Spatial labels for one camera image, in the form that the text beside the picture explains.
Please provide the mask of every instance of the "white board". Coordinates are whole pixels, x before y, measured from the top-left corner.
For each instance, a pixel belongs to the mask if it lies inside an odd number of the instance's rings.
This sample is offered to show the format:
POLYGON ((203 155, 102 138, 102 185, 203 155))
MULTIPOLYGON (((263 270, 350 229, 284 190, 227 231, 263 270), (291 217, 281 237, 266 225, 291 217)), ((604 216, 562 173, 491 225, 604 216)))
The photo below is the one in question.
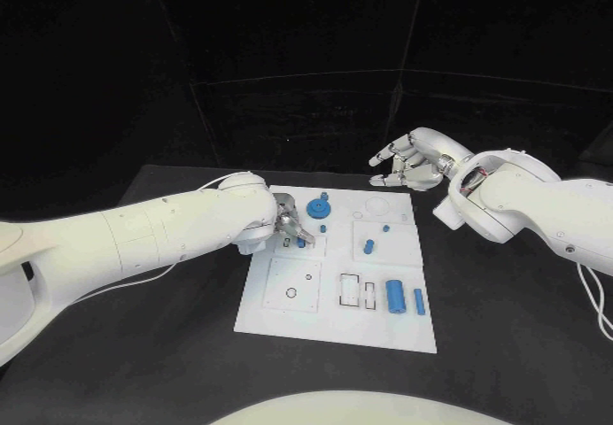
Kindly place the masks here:
POLYGON ((252 255, 233 330, 435 353, 409 195, 291 186, 271 186, 271 192, 294 197, 300 223, 317 241, 314 247, 297 248, 295 239, 287 242, 288 236, 278 234, 252 255), (307 215, 307 203, 323 191, 331 212, 315 220, 307 215), (318 231, 321 224, 325 233, 318 231), (370 254, 363 253, 367 239, 370 254), (343 285, 341 274, 351 275, 343 285), (388 280, 402 281, 406 313, 388 312, 388 280), (350 291, 346 305, 340 304, 343 287, 350 291), (425 315, 416 313, 413 289, 421 289, 425 315))

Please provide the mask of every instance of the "cable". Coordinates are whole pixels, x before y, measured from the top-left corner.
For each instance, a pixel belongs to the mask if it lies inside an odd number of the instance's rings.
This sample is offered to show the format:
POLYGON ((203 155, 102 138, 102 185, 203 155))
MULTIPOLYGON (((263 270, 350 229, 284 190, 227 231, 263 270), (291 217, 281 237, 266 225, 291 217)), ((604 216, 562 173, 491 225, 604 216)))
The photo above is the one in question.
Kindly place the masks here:
POLYGON ((591 293, 589 287, 587 286, 585 277, 584 277, 584 271, 581 270, 581 265, 576 263, 576 271, 578 271, 578 277, 581 278, 581 282, 585 287, 587 296, 589 297, 591 305, 594 306, 595 313, 597 313, 597 326, 600 327, 600 330, 604 334, 604 336, 613 341, 613 336, 608 334, 607 330, 604 329, 602 322, 608 325, 608 327, 613 329, 613 324, 608 321, 607 316, 604 315, 604 290, 602 290, 602 284, 600 283, 600 279, 595 276, 594 270, 585 266, 587 271, 591 274, 591 277, 594 278, 595 286, 597 286, 597 292, 598 292, 598 300, 595 305, 594 300, 594 294, 591 293))
POLYGON ((132 285, 139 285, 141 283, 154 281, 155 279, 160 279, 171 270, 173 267, 177 265, 178 263, 174 263, 164 271, 161 274, 158 274, 155 277, 151 277, 150 279, 144 279, 142 281, 137 281, 137 282, 129 282, 129 283, 122 283, 118 286, 112 286, 111 288, 105 288, 105 290, 99 290, 98 292, 95 292, 93 294, 88 295, 86 297, 79 298, 72 305, 75 305, 76 303, 80 303, 82 301, 85 301, 88 298, 95 297, 96 295, 102 294, 102 292, 108 292, 109 290, 116 290, 118 288, 125 288, 126 286, 132 286, 132 285))
POLYGON ((239 171, 238 173, 232 173, 232 174, 226 174, 223 176, 220 176, 217 179, 212 180, 204 186, 201 186, 200 188, 197 188, 196 190, 201 190, 203 188, 207 188, 207 186, 210 186, 213 183, 216 183, 219 180, 226 179, 227 177, 230 177, 232 175, 239 175, 239 174, 250 174, 250 171, 239 171))

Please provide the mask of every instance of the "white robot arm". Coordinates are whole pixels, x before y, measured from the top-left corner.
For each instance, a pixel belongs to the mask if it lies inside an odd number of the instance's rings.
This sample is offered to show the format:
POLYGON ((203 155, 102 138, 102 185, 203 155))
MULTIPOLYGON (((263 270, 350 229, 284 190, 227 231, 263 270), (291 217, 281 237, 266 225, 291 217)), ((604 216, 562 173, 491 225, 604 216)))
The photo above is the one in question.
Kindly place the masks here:
POLYGON ((250 254, 275 231, 314 242, 297 222, 294 199, 272 194, 250 173, 229 176, 217 189, 102 212, 0 222, 0 366, 90 291, 230 243, 250 254))
MULTIPOLYGON (((506 149, 473 155, 450 137, 422 127, 385 146, 370 166, 392 156, 392 173, 376 175, 370 184, 425 190, 445 176, 448 193, 434 215, 451 229, 465 223, 484 239, 503 243, 529 228, 561 257, 588 267, 589 272, 594 268, 613 275, 611 183, 592 179, 561 181, 523 151, 506 149)), ((602 328, 607 318, 600 299, 595 309, 602 328)))

